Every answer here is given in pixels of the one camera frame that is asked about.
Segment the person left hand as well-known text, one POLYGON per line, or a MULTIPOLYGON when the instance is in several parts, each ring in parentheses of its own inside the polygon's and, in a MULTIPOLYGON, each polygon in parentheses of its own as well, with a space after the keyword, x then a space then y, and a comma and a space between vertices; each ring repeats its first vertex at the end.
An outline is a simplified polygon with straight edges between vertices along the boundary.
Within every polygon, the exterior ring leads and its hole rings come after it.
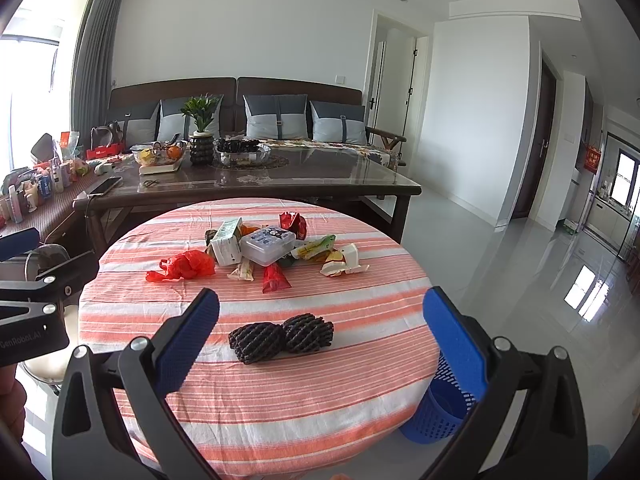
POLYGON ((18 443, 23 441, 27 393, 16 379, 16 364, 0 368, 0 417, 18 443))

